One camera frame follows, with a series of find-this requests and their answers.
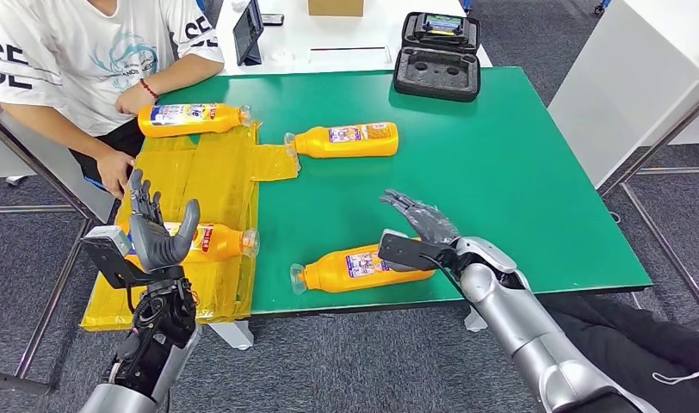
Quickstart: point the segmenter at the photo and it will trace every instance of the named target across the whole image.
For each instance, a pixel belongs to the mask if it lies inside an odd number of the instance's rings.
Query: yellow tape
[[[195,198],[200,202],[201,222],[221,223],[236,230],[256,227],[256,181],[297,176],[296,162],[283,146],[256,145],[258,125],[204,133],[197,143],[184,136],[145,139],[136,165],[152,183],[151,191],[162,193],[165,221],[181,221],[185,204]],[[130,213],[125,199],[114,222],[126,232]],[[249,316],[255,266],[256,260],[246,256],[184,264],[185,275],[200,299],[197,320],[217,323]],[[135,305],[143,289],[133,289]],[[131,322],[125,292],[111,288],[99,274],[81,326],[88,331],[118,330],[128,328]]]

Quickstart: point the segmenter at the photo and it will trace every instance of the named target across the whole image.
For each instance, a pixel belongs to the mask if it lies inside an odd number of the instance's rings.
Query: black pants
[[[699,412],[699,378],[664,385],[651,377],[698,372],[699,332],[595,296],[538,299],[585,357],[620,386],[662,413]]]
[[[144,134],[139,130],[139,124],[136,118],[96,138],[117,151],[126,153],[130,157],[136,157],[144,143]],[[96,167],[96,160],[93,157],[89,157],[74,150],[71,150],[71,154],[76,158],[76,162],[81,165],[81,172],[84,174],[84,179],[103,189],[101,175],[99,175],[98,168]],[[127,169],[127,176],[131,173],[132,167],[130,166]]]

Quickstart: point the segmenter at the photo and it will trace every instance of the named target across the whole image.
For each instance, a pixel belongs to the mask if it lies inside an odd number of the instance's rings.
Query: open black case
[[[458,102],[476,98],[481,85],[478,20],[413,12],[405,18],[402,34],[395,90]]]

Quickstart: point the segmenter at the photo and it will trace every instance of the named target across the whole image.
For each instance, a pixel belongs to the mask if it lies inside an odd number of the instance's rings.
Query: green tabletop
[[[261,143],[313,126],[391,121],[394,157],[301,157],[297,179],[260,184],[252,313],[330,311],[460,299],[443,274],[348,293],[292,292],[288,269],[412,234],[377,201],[385,188],[436,205],[464,235],[511,256],[536,293],[641,288],[651,280],[521,69],[485,68],[475,102],[397,94],[388,72],[214,77],[166,102],[251,105]]]

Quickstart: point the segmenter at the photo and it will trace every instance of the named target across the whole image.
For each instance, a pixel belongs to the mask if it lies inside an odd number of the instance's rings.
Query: red bracelet
[[[146,84],[143,77],[139,80],[139,83],[142,84],[142,87],[144,87],[146,89],[146,91],[149,92],[150,95],[152,95],[153,98],[155,98],[155,99],[159,98],[159,95],[157,95],[151,89],[149,89],[149,85]]]

